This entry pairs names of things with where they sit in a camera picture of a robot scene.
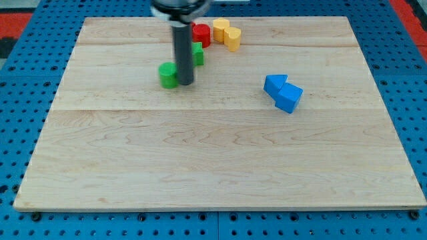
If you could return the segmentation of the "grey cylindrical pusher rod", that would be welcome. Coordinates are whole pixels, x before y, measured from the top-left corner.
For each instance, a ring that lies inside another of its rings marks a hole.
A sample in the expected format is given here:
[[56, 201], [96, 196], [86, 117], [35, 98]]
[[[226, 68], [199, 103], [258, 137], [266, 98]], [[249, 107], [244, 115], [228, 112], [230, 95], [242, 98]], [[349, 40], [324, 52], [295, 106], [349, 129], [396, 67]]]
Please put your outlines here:
[[180, 85], [194, 81], [191, 26], [172, 27], [173, 52]]

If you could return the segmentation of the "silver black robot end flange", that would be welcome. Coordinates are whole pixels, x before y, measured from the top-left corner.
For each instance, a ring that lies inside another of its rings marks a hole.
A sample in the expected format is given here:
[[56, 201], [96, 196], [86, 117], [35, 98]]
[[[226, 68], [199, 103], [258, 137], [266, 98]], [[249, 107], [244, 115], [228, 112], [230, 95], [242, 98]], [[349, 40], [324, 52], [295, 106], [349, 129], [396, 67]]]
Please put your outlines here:
[[190, 24], [203, 16], [212, 0], [151, 0], [153, 16], [170, 24]]

